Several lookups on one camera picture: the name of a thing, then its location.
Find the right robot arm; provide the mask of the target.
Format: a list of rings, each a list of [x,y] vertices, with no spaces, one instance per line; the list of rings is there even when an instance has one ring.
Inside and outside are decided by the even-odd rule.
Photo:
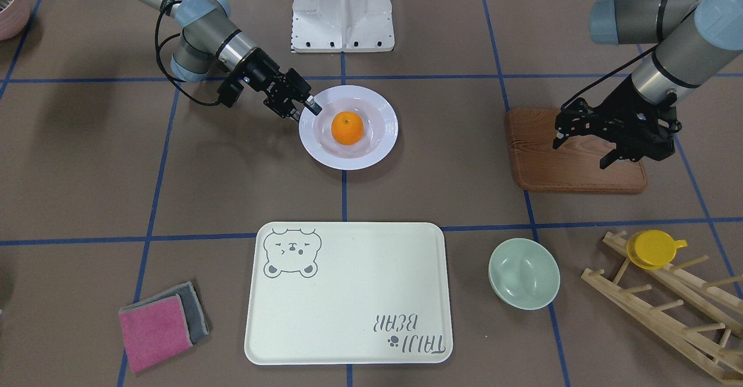
[[[156,37],[156,62],[177,90],[183,82],[206,78],[213,66],[226,72],[213,104],[232,107],[244,86],[265,94],[264,104],[279,117],[299,120],[301,110],[318,115],[321,106],[311,86],[294,69],[281,72],[276,62],[230,19],[227,0],[137,0],[158,11],[156,31],[164,17],[172,17],[181,31],[179,45],[166,68],[162,49],[167,39]]]

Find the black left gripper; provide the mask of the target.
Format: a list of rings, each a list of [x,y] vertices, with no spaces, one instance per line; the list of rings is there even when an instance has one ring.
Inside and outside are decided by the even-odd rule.
[[[648,102],[631,78],[622,81],[596,107],[576,97],[563,104],[557,114],[553,149],[559,149],[569,138],[592,135],[615,144],[615,149],[600,160],[600,169],[618,160],[665,160],[676,152],[674,135],[682,128],[676,115],[678,98],[676,91],[669,89],[661,93],[660,102]]]

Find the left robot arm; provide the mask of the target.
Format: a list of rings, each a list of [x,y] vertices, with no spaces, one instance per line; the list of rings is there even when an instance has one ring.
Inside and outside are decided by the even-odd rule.
[[[665,160],[682,124],[677,102],[700,88],[742,49],[742,0],[599,0],[589,33],[597,44],[650,44],[640,65],[597,106],[581,93],[560,108],[554,149],[570,138],[615,144],[600,160]]]

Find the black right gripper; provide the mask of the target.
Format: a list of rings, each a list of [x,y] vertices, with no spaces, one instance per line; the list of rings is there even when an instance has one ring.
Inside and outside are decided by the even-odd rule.
[[[218,104],[233,107],[236,100],[248,85],[252,90],[265,94],[264,105],[282,119],[291,118],[300,122],[302,104],[313,115],[319,115],[322,107],[313,98],[311,86],[295,69],[285,73],[261,48],[245,56],[218,88]]]

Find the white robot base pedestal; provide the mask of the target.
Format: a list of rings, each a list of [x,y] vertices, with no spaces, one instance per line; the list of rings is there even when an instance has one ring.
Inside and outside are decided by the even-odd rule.
[[[390,52],[395,48],[392,0],[293,0],[290,49]]]

